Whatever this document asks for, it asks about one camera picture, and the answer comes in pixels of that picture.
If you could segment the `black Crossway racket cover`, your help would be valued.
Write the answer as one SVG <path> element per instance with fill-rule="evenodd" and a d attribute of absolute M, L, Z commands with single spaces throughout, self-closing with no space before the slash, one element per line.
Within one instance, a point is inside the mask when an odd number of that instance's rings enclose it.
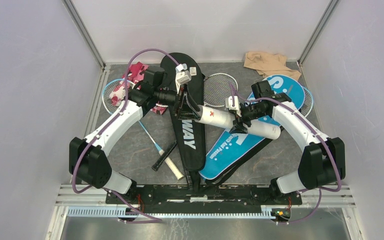
<path fill-rule="evenodd" d="M 196 69 L 196 75 L 188 82 L 188 92 L 199 105 L 204 103 L 204 78 L 197 62 L 185 53 L 171 52 L 170 55 L 180 64 Z M 198 172 L 206 162 L 206 133 L 205 126 L 194 120 L 180 120 L 175 116 L 172 106 L 168 107 L 174 135 L 180 153 L 183 167 L 187 171 Z"/>

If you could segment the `white racket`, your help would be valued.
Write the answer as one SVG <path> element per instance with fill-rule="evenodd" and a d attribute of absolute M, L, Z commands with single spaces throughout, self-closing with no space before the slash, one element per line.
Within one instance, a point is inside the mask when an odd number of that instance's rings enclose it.
<path fill-rule="evenodd" d="M 150 84 L 153 89 L 156 89 L 160 84 L 164 76 L 164 71 L 163 70 L 152 70 L 152 69 L 147 69 L 145 71 L 145 76 L 144 76 L 144 82 Z M 163 164 L 164 161 L 167 161 L 169 158 L 170 153 L 175 149 L 177 146 L 177 142 L 174 141 L 169 145 L 169 147 L 166 150 L 163 150 L 152 138 L 152 136 L 146 132 L 151 139 L 151 141 L 154 143 L 156 149 L 158 150 L 158 153 L 160 154 L 160 158 L 152 165 L 152 169 L 157 172 L 161 165 Z"/>
<path fill-rule="evenodd" d="M 231 87 L 238 90 L 234 77 L 226 73 L 214 73 L 204 78 L 203 102 L 205 106 L 223 108 L 231 96 Z"/>

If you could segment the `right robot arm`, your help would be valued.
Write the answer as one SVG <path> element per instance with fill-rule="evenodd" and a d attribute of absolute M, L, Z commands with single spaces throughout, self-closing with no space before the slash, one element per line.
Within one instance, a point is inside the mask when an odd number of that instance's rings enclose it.
<path fill-rule="evenodd" d="M 268 80 L 253 84 L 251 89 L 255 99 L 249 105 L 240 106 L 240 121 L 251 127 L 252 120 L 269 116 L 289 133 L 302 151 L 296 171 L 272 180 L 269 199 L 282 204 L 289 198 L 289 193 L 295 191 L 315 188 L 340 191 L 345 177 L 344 142 L 318 130 L 286 93 L 275 93 Z"/>

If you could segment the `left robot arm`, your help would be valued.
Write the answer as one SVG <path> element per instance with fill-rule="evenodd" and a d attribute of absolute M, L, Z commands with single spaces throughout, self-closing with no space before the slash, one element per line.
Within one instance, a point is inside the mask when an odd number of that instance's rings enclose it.
<path fill-rule="evenodd" d="M 69 172 L 74 179 L 80 179 L 96 189 L 117 192 L 125 204 L 136 200 L 137 190 L 132 187 L 133 180 L 114 171 L 108 155 L 127 130 L 157 103 L 175 106 L 180 102 L 184 84 L 192 79 L 187 65 L 175 67 L 175 90 L 162 88 L 165 73 L 161 67 L 148 67 L 143 80 L 126 90 L 119 108 L 101 126 L 84 138 L 74 137 L 70 141 Z"/>

